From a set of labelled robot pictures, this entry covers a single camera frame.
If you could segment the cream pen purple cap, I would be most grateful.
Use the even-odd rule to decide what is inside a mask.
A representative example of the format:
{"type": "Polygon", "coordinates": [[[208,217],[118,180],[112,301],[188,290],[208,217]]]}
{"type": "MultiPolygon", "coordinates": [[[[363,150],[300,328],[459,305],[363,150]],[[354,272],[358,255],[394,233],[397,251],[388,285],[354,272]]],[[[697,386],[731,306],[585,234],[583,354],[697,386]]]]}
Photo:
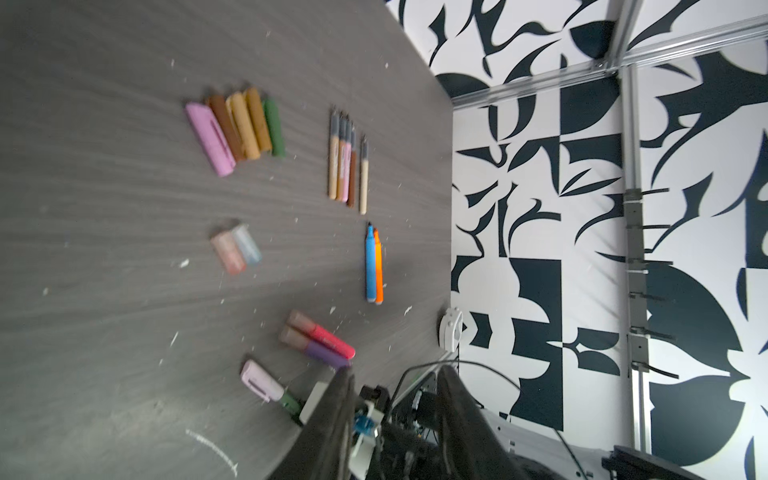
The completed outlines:
{"type": "Polygon", "coordinates": [[[368,187],[369,187],[369,148],[366,136],[361,140],[361,161],[360,161],[360,190],[359,190],[359,212],[366,215],[368,211],[368,187]]]}

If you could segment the pink highlighter marker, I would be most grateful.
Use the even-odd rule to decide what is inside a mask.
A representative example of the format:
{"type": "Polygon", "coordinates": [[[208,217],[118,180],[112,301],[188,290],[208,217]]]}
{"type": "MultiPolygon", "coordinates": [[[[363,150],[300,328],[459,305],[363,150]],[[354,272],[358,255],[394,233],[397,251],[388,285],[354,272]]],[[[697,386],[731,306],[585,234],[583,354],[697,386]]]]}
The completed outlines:
{"type": "Polygon", "coordinates": [[[323,346],[342,355],[349,361],[356,355],[356,350],[351,345],[326,330],[303,312],[292,310],[286,320],[286,326],[290,326],[300,331],[312,340],[315,340],[323,346]]]}

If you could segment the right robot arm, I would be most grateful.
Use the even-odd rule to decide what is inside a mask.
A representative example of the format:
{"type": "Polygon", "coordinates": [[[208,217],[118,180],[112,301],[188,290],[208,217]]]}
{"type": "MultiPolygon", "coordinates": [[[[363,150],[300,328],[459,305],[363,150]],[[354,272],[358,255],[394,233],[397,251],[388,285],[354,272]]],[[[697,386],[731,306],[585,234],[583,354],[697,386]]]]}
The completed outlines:
{"type": "Polygon", "coordinates": [[[693,473],[636,449],[573,447],[515,426],[484,408],[458,376],[461,360],[418,366],[384,408],[363,479],[691,479],[693,473]]]}

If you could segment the pink pen tan cap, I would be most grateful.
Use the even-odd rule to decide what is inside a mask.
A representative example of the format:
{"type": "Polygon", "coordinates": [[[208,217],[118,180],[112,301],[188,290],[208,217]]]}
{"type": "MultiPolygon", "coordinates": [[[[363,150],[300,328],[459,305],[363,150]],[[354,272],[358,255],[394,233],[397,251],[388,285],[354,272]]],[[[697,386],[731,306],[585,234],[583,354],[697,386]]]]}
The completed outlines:
{"type": "Polygon", "coordinates": [[[342,126],[344,127],[343,132],[343,142],[342,142],[342,160],[340,163],[340,187],[341,187],[341,195],[340,200],[343,203],[348,202],[349,197],[349,171],[350,171],[350,161],[351,161],[351,132],[352,132],[352,124],[348,116],[345,116],[343,119],[342,126]]]}

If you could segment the beige fountain pen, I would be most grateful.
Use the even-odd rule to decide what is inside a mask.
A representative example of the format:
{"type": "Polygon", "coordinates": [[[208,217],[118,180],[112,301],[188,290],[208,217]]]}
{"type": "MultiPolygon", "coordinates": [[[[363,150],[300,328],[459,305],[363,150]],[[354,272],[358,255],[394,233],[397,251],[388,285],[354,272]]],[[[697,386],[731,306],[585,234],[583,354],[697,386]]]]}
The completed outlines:
{"type": "Polygon", "coordinates": [[[328,196],[331,200],[337,199],[339,133],[340,114],[338,109],[333,107],[330,114],[328,151],[328,196]]]}

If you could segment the clear blue marker cap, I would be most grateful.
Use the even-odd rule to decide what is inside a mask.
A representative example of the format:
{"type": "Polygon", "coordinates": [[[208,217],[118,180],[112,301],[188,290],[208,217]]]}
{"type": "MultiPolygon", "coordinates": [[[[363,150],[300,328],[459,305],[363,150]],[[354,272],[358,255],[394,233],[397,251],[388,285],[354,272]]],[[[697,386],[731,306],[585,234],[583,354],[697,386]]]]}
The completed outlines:
{"type": "Polygon", "coordinates": [[[257,265],[262,260],[262,254],[251,236],[247,224],[238,224],[230,233],[247,265],[257,265]]]}

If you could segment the purple highlighter marker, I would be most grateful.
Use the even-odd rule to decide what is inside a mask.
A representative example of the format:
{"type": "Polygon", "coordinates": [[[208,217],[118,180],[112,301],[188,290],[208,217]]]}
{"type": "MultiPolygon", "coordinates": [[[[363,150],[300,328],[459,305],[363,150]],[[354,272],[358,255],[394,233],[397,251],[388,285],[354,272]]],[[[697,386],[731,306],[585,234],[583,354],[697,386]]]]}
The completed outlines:
{"type": "Polygon", "coordinates": [[[323,346],[319,342],[312,340],[310,337],[290,326],[285,326],[278,338],[285,345],[290,346],[311,358],[322,361],[333,369],[348,367],[350,365],[349,360],[342,355],[323,346]]]}

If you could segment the white alarm clock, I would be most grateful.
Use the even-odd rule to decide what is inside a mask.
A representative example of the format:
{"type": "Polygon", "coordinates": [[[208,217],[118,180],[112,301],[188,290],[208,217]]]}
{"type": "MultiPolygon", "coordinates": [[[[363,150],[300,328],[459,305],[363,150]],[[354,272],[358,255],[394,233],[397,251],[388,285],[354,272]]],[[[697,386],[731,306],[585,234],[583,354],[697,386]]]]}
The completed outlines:
{"type": "Polygon", "coordinates": [[[463,312],[458,308],[449,308],[438,325],[438,344],[448,353],[458,350],[463,329],[463,312]]]}

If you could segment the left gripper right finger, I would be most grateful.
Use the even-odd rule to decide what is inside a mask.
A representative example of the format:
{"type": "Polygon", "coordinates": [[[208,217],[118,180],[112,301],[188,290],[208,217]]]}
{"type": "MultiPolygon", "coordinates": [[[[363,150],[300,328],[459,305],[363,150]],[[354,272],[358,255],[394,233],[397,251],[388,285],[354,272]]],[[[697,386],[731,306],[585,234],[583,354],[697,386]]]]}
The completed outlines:
{"type": "Polygon", "coordinates": [[[527,479],[502,448],[456,371],[437,372],[438,438],[450,479],[527,479]]]}

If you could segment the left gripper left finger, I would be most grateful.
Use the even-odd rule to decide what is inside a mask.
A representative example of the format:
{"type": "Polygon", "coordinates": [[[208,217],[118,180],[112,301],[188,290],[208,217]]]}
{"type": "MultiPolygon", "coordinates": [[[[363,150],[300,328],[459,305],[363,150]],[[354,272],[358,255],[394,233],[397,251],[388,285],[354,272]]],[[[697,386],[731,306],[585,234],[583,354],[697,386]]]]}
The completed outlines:
{"type": "Polygon", "coordinates": [[[268,479],[349,479],[356,400],[353,371],[343,367],[268,479]]]}

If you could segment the blue highlighter marker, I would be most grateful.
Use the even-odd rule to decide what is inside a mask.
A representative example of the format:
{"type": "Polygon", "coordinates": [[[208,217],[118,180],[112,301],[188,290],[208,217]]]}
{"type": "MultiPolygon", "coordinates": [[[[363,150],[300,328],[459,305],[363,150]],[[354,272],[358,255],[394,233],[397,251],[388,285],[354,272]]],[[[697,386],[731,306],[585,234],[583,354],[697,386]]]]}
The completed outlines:
{"type": "Polygon", "coordinates": [[[371,223],[367,225],[365,238],[365,282],[366,300],[374,303],[376,301],[376,257],[374,228],[371,223]]]}

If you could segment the green pen pink cap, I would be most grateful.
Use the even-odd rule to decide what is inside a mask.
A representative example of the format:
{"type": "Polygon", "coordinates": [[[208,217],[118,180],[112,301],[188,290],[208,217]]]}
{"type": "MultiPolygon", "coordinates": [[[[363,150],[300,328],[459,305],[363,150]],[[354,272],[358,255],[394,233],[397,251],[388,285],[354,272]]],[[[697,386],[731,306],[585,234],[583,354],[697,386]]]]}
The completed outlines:
{"type": "Polygon", "coordinates": [[[301,402],[256,361],[248,359],[244,362],[240,378],[242,383],[264,402],[277,402],[292,418],[299,419],[301,402]]]}

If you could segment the orange highlighter marker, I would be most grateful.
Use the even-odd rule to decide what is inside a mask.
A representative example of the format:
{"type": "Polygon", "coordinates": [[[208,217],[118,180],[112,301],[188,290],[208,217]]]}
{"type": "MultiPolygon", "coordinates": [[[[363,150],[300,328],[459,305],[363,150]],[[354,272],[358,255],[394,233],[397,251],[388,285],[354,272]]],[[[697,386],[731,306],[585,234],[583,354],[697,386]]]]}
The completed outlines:
{"type": "Polygon", "coordinates": [[[376,297],[375,304],[381,305],[384,300],[383,286],[383,248],[377,228],[374,229],[374,247],[375,247],[375,273],[376,273],[376,297]]]}

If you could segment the clear orange marker cap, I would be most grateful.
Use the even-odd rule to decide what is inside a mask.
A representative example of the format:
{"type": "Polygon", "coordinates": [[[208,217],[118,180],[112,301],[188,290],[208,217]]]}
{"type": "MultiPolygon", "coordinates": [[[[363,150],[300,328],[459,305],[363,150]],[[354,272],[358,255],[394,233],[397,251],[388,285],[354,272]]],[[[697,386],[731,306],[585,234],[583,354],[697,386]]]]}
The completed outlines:
{"type": "Polygon", "coordinates": [[[221,231],[210,239],[210,243],[229,275],[237,275],[246,269],[246,262],[229,231],[221,231]]]}

